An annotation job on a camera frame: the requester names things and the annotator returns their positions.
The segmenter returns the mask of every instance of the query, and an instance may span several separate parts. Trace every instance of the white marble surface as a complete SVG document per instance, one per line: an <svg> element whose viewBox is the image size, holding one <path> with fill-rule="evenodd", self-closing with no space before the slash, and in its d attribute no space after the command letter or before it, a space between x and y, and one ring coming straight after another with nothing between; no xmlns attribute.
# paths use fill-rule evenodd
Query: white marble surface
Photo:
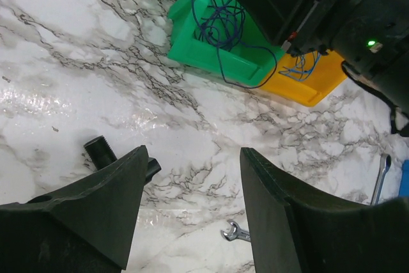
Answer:
<svg viewBox="0 0 409 273"><path fill-rule="evenodd" d="M337 196L368 203L381 152L397 194L409 143L388 108L346 81L312 109L202 79L166 58L176 0L0 0L0 203L25 202L91 167L103 134L117 156L140 144L162 165L147 185L127 272L254 272L241 146Z"/></svg>

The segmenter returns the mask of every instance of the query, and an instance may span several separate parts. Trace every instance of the green plastic container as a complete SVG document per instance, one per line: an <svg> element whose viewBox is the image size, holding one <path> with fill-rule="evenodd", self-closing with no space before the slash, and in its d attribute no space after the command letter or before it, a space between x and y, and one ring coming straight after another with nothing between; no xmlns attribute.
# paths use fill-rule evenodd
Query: green plastic container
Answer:
<svg viewBox="0 0 409 273"><path fill-rule="evenodd" d="M197 18L208 17L213 9L208 8L210 0L194 0ZM197 25L192 16L192 1L177 0L169 10L173 20L171 50L169 59L191 65L220 75L220 65L216 47L194 38ZM264 38L250 15L246 14L242 41L251 46L269 48L280 60L284 52L280 47L272 47ZM223 72L226 78L257 86L275 65L274 57L266 50L254 49L238 44L230 52L219 49Z"/></svg>

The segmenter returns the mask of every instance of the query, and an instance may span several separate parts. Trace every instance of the black device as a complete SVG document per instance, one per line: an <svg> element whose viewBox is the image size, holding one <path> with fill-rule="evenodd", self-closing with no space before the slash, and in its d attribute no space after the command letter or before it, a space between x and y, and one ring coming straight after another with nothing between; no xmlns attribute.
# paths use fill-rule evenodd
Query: black device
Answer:
<svg viewBox="0 0 409 273"><path fill-rule="evenodd" d="M238 0L266 39L292 56L336 51L409 114L409 0Z"/></svg>

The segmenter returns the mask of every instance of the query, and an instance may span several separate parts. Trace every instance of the silver wrench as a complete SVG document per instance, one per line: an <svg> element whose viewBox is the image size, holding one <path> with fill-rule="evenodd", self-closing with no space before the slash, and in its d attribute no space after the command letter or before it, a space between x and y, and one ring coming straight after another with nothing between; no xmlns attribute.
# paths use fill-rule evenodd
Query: silver wrench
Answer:
<svg viewBox="0 0 409 273"><path fill-rule="evenodd" d="M250 233L247 230L241 229L240 226L233 220L228 220L228 223L231 225L230 231L228 233L223 230L220 231L223 238L225 238L227 241L240 239L250 242Z"/></svg>
<svg viewBox="0 0 409 273"><path fill-rule="evenodd" d="M387 153L381 155L381 161L379 165L378 178L376 179L375 189L373 191L371 205L377 205L379 203L379 198L381 196L383 181L385 179L386 173L388 173L390 166L392 164L392 159Z"/></svg>

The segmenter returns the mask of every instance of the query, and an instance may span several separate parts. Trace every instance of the yellow plastic container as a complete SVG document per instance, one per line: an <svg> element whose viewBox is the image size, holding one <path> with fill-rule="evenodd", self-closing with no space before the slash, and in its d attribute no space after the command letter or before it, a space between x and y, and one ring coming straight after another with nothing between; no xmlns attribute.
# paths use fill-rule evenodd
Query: yellow plastic container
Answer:
<svg viewBox="0 0 409 273"><path fill-rule="evenodd" d="M296 58L286 54L279 61L276 73L261 89L307 107L313 107L346 79L346 75L341 68L342 61L344 59L336 52L331 52L328 56L322 56L309 78L300 82L279 74L280 71L286 70L285 67L295 66ZM312 54L306 55L305 67L311 68L313 64Z"/></svg>

